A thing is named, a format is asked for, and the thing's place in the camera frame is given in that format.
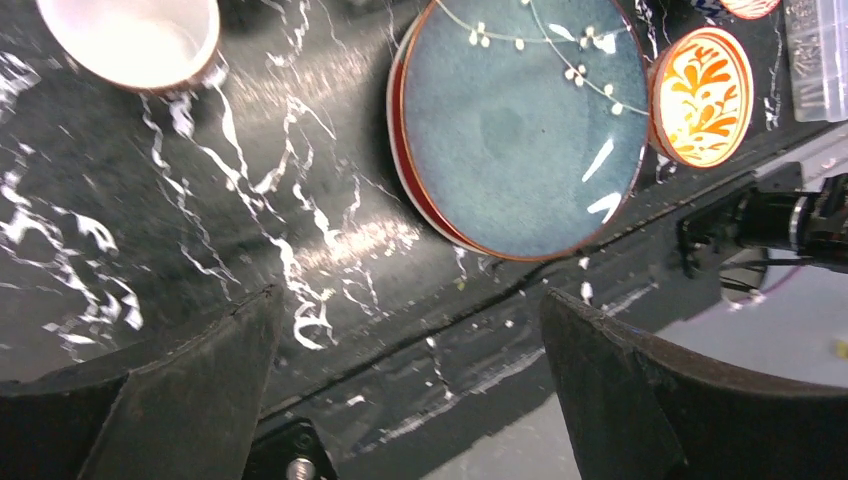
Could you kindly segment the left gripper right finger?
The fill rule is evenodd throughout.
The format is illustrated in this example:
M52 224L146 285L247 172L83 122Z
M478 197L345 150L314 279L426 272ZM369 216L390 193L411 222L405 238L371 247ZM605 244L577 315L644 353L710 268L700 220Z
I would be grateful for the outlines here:
M542 338L585 479L843 479L847 391L734 366L550 290Z

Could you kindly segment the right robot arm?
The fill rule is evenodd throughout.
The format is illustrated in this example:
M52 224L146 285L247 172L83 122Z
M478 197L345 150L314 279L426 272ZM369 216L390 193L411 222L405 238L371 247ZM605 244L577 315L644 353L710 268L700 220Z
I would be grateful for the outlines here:
M678 222L678 252L687 277L772 265L847 272L847 175L825 178L818 191L802 191L801 166L784 172L786 183L780 178L750 182ZM783 250L796 257L726 262L745 248Z

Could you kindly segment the dark blue glazed plate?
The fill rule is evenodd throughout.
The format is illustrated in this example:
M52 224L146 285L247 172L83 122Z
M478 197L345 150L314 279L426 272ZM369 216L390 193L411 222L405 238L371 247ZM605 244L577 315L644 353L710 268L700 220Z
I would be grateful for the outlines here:
M638 37L617 1L433 1L401 74L401 127L427 201L485 254L586 245L647 143Z

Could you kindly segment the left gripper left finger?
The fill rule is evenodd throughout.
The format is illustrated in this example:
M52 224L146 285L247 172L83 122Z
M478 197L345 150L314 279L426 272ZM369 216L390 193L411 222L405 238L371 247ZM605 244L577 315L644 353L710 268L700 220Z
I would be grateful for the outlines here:
M217 313L1 385L5 479L238 479L282 332L269 285Z

